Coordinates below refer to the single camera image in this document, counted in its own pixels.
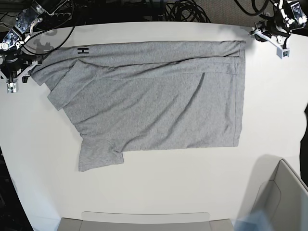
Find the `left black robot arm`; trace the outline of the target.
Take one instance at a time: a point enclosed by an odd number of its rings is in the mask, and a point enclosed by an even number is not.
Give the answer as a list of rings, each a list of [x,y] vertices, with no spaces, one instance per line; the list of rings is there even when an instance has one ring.
[[[269,42],[277,48],[277,55],[281,58],[288,57],[290,49],[287,47],[288,39],[294,30],[303,29],[308,23],[308,17],[304,13],[300,1],[271,0],[273,14],[265,13],[264,8],[257,9],[255,1],[252,1],[253,9],[259,13],[261,20],[255,23],[255,27],[249,35],[259,42]]]

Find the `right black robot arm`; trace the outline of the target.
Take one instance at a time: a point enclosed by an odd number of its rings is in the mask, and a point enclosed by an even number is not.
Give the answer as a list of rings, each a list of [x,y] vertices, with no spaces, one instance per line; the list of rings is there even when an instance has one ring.
[[[0,44],[1,73],[6,78],[6,84],[14,86],[20,77],[24,82],[30,76],[30,71],[41,64],[39,54],[24,53],[23,47],[30,41],[33,30],[43,21],[42,14],[49,16],[67,3],[66,0],[35,0],[27,9],[17,16],[15,25],[7,32]]]

